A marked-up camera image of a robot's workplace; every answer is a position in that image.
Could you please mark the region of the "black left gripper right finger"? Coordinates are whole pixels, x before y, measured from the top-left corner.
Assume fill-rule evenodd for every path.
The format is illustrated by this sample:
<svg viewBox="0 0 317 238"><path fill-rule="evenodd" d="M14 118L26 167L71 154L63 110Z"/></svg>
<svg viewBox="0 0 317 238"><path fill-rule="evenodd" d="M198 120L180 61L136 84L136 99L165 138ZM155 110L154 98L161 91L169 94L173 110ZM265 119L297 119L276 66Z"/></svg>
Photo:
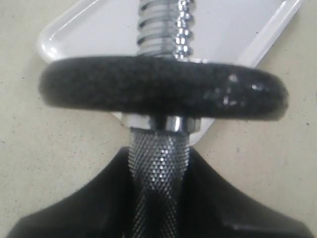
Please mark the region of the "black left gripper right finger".
<svg viewBox="0 0 317 238"><path fill-rule="evenodd" d="M180 200L182 238L312 238L302 222L247 196L190 149Z"/></svg>

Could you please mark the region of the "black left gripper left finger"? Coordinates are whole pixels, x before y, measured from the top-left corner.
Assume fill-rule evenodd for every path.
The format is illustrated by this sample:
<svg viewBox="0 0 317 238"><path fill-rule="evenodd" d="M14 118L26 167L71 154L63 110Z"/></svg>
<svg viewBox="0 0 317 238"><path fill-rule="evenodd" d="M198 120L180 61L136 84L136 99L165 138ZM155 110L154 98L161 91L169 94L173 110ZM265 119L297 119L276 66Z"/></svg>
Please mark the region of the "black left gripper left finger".
<svg viewBox="0 0 317 238"><path fill-rule="evenodd" d="M9 238L139 238L128 147L65 199L21 218Z"/></svg>

